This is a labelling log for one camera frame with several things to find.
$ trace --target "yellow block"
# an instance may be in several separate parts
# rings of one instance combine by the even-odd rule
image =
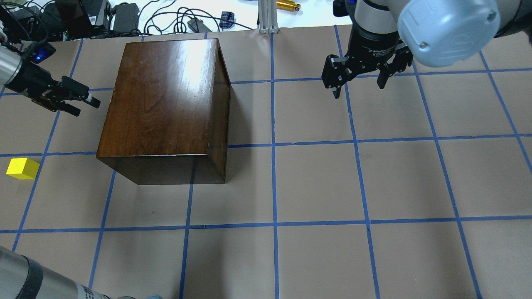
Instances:
[[[13,158],[5,174],[19,180],[33,180],[37,176],[39,166],[39,163],[28,158]]]

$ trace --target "glossy wood surface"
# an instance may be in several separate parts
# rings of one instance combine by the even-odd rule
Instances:
[[[229,88],[217,39],[127,44],[97,158],[137,184],[224,182]]]

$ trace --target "light blue plastic cover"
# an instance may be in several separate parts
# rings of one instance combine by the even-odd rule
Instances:
[[[480,51],[501,23],[496,0],[412,0],[397,22],[401,39],[428,67],[446,67]]]

